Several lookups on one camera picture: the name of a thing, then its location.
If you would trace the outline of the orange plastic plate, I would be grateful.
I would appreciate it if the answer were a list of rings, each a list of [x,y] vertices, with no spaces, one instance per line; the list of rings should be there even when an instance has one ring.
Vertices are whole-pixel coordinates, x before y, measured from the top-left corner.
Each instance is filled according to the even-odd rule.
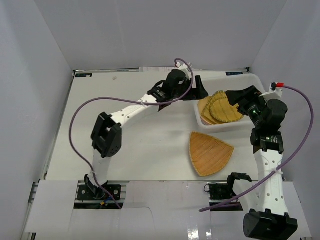
[[[210,113],[211,97],[208,96],[198,101],[197,107],[202,123],[206,126],[218,125],[222,122],[215,119]]]

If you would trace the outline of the rectangular bamboo scoop tray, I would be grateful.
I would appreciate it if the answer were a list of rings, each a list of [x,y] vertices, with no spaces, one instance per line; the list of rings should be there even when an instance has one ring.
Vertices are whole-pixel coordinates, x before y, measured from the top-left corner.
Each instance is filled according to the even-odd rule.
[[[217,91],[213,94],[213,96],[218,97],[218,99],[213,104],[213,107],[216,111],[214,116],[219,121],[223,123],[233,123],[244,118],[244,115],[238,112],[238,105],[232,106],[229,104],[225,91]]]

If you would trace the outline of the round bamboo tray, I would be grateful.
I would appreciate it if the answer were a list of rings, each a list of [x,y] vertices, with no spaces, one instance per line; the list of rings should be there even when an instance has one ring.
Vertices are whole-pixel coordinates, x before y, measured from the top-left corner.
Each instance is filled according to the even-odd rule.
[[[217,96],[211,96],[211,105],[210,105],[210,107],[209,107],[209,111],[210,111],[210,113],[211,113],[211,115],[215,118],[215,119],[217,119],[216,117],[215,117],[215,113],[216,113],[216,111],[214,110],[214,103],[215,103],[215,101],[216,100],[218,100],[219,98],[217,97]]]

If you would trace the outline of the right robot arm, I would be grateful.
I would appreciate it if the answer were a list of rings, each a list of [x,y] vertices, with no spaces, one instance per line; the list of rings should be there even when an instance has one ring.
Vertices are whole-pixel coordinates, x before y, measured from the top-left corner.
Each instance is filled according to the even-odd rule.
[[[226,91],[229,104],[236,106],[238,112],[248,116],[254,124],[250,143],[257,164],[258,182],[244,191],[242,184],[234,181],[225,187],[230,199],[201,209],[205,212],[227,207],[259,188],[243,218],[244,235],[256,240],[287,240],[298,229],[298,221],[290,217],[283,193],[284,144],[280,128],[288,112],[287,105],[281,101],[283,87],[283,83],[273,82],[266,93],[261,93],[255,86]]]

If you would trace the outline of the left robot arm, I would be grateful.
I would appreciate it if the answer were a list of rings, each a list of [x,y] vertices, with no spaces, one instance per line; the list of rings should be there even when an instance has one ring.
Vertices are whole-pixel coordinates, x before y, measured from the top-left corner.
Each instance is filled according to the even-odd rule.
[[[177,101],[194,100],[194,73],[183,65],[173,69],[165,80],[157,82],[138,101],[129,101],[131,105],[117,112],[98,115],[91,133],[94,150],[91,172],[84,177],[88,193],[99,200],[105,196],[108,181],[104,176],[108,172],[111,158],[122,147],[122,134],[126,127],[156,114]]]

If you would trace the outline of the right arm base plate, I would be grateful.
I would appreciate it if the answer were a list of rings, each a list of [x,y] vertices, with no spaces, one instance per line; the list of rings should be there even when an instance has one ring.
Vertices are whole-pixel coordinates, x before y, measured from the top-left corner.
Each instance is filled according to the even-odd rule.
[[[203,188],[205,193],[209,194],[210,200],[228,200],[236,196],[226,183],[207,183]]]

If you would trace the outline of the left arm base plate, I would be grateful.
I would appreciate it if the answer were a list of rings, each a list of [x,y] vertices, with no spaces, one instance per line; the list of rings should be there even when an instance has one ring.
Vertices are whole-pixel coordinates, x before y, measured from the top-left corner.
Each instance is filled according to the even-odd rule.
[[[120,184],[104,184],[102,186],[106,189],[116,201],[121,199],[122,186]],[[94,200],[106,200],[110,196],[101,190],[99,187],[94,186],[93,190],[90,189],[86,184],[78,186],[78,192],[76,199],[78,201],[94,201]]]

